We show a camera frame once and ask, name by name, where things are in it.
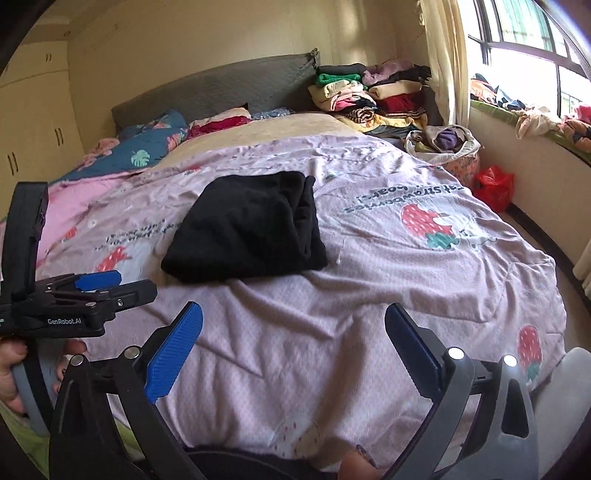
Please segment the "person's left hand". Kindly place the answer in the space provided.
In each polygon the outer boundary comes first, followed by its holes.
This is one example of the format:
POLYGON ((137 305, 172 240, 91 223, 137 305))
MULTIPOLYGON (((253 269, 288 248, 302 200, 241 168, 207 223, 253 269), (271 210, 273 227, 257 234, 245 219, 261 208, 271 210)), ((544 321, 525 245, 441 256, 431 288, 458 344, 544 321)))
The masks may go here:
MULTIPOLYGON (((87 345, 79 339, 69 339, 63 350, 62 357, 56 366, 56 381, 53 390, 58 393, 65 376, 69 359, 73 355, 85 354, 87 345)), ((0 397, 1 402, 19 416, 27 411, 12 374, 12 368, 20 364, 26 357, 27 347, 21 340, 2 339, 0 349, 0 397)))

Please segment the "person's right hand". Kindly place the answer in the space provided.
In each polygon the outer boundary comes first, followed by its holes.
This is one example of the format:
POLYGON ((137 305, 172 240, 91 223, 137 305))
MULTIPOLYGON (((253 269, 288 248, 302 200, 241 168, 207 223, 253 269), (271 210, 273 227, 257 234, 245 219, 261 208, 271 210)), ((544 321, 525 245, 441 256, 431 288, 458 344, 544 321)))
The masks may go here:
POLYGON ((356 445, 342 458, 338 480, 380 480, 384 472, 377 467, 372 456, 361 445, 356 445))

